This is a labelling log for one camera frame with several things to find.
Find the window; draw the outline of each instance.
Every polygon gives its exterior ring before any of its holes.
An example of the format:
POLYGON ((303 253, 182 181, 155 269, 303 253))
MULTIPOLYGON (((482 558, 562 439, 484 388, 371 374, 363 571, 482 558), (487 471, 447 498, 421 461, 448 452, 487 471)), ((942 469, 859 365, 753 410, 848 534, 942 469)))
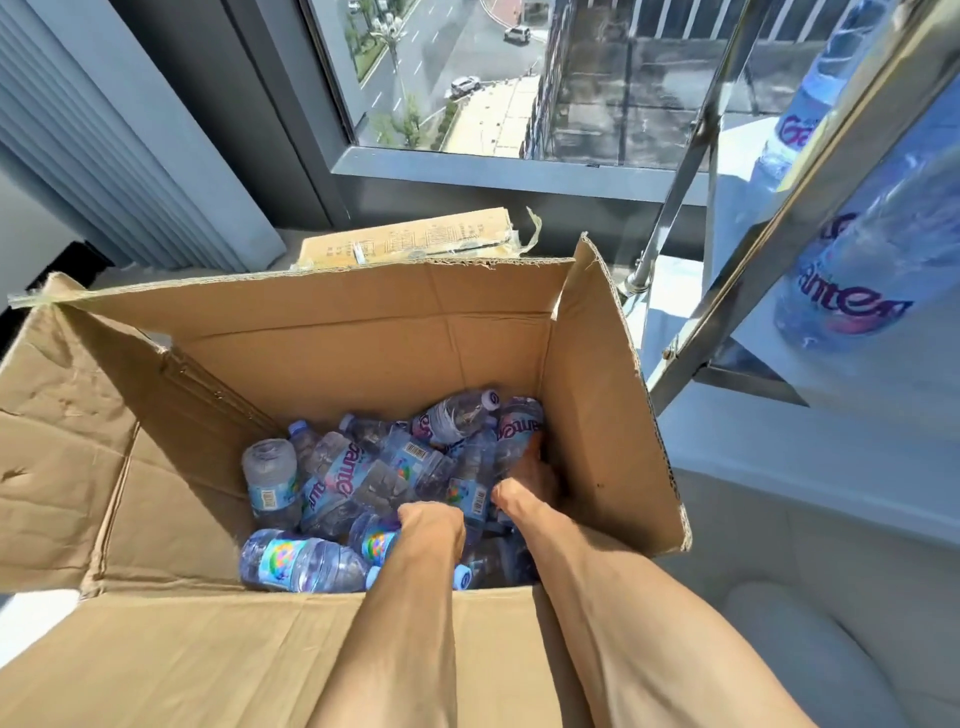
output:
MULTIPOLYGON (((728 125, 878 0, 774 0, 728 125)), ((674 169, 744 0, 310 0, 356 144, 674 169)))

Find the plastic water bottle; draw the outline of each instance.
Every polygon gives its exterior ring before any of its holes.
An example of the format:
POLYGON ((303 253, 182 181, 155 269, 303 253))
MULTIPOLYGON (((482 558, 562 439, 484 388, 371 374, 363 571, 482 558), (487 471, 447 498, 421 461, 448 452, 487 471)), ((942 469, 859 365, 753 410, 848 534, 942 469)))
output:
POLYGON ((468 543, 478 538, 487 520, 495 454, 496 435, 492 430, 484 428, 472 435, 464 443, 446 489, 446 502, 464 512, 468 543))
POLYGON ((345 546, 289 531, 256 531, 240 553, 240 580, 274 592, 362 592, 367 564, 345 546))
POLYGON ((405 420, 388 423, 382 420, 356 417, 355 415, 344 415, 344 419, 340 421, 337 429, 361 448, 376 455, 383 447, 383 441, 387 439, 391 432, 395 429, 409 432, 410 423, 405 420))
POLYGON ((543 430, 543 407, 532 397, 513 397, 500 408, 496 428, 496 479, 506 477, 543 430))
POLYGON ((365 513, 353 522, 347 543, 368 564, 382 567, 394 550, 399 535, 399 520, 381 519, 373 513, 365 513))
POLYGON ((500 397, 493 389, 468 389, 415 417, 410 432, 433 448, 454 445, 481 429, 488 413, 498 406, 500 397))
POLYGON ((910 174, 960 143, 960 77, 943 90, 890 153, 870 173, 800 254, 798 273, 862 215, 870 205, 910 174))
POLYGON ((307 476, 300 521, 304 533, 338 538, 365 510, 389 516, 402 503, 417 500, 406 480, 349 438, 327 432, 309 447, 316 437, 309 430, 303 421, 290 425, 300 468, 307 476))
POLYGON ((800 349, 842 351, 960 281, 960 145, 877 200, 780 294, 800 349))
POLYGON ((787 170, 866 55, 870 36, 882 27, 887 12, 895 5, 889 0, 861 0, 830 36, 756 161, 751 176, 753 194, 761 190, 772 192, 780 186, 787 170))
MULTIPOLYGON (((380 567, 370 567, 370 570, 367 572, 367 591, 370 590, 373 582, 376 581, 376 577, 379 575, 380 567)), ((469 589, 472 579, 473 573, 469 567, 458 564, 453 569, 453 591, 462 592, 465 589, 469 589)))
POLYGON ((241 458, 253 518, 262 528, 296 528, 300 523, 297 454, 286 440, 261 440, 241 458))
POLYGON ((518 587, 540 581, 530 549, 519 534, 483 539, 465 549, 461 563, 472 572, 475 589, 518 587))
POLYGON ((380 459, 410 483, 421 500, 443 500, 456 466, 451 458, 417 443, 399 428, 383 441, 380 459))

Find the bottle cap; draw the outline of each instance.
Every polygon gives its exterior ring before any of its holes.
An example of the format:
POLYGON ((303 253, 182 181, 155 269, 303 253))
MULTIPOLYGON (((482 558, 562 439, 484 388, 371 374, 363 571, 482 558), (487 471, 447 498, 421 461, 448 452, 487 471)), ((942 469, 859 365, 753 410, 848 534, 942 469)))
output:
POLYGON ((290 436, 293 437, 293 436, 296 435, 298 432, 301 432, 302 430, 308 429, 309 427, 310 427, 310 425, 307 424, 306 420, 297 420, 297 421, 294 422, 292 425, 290 425, 289 427, 287 427, 287 432, 289 432, 289 433, 290 433, 290 436))
POLYGON ((376 576, 380 573, 380 567, 370 567, 370 570, 367 572, 367 584, 366 590, 369 591, 370 587, 373 586, 373 582, 376 581, 376 576))
POLYGON ((454 592, 462 592, 464 589, 469 589, 471 581, 473 581, 473 571, 470 570, 470 567, 461 564, 453 570, 454 592))
POLYGON ((488 389, 480 395, 480 403, 483 404, 483 408, 488 412, 493 412, 494 409, 500 406, 500 396, 496 393, 495 389, 488 389))

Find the white car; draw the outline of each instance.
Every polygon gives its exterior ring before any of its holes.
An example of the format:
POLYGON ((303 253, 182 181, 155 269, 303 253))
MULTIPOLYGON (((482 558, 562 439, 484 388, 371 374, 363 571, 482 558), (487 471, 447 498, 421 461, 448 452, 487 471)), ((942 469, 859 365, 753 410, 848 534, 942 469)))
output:
POLYGON ((530 29, 525 25, 515 25, 504 32, 503 39, 511 43, 529 43, 530 29))
POLYGON ((454 79, 450 82, 449 96, 451 99, 459 99, 461 96, 466 96, 479 87, 480 79, 476 76, 461 76, 459 79, 454 79))

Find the cardboard box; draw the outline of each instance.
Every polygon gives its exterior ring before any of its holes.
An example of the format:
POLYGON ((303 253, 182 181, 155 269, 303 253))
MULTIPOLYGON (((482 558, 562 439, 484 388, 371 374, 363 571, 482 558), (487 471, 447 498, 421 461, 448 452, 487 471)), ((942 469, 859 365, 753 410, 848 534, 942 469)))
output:
MULTIPOLYGON (((363 595, 245 592, 237 578, 253 531, 240 454, 296 418, 409 417, 488 384, 534 395, 581 522, 649 554, 689 543, 586 240, 573 259, 94 292, 57 276, 41 300, 0 369, 0 592, 85 599, 0 670, 0 724, 305 723, 363 595)), ((461 726, 590 725, 540 587, 456 594, 453 618, 461 726)))
POLYGON ((349 268, 397 262, 427 255, 517 257, 540 238, 542 221, 529 208, 534 234, 523 246, 504 207, 462 212, 428 220, 308 237, 300 246, 297 267, 349 268))

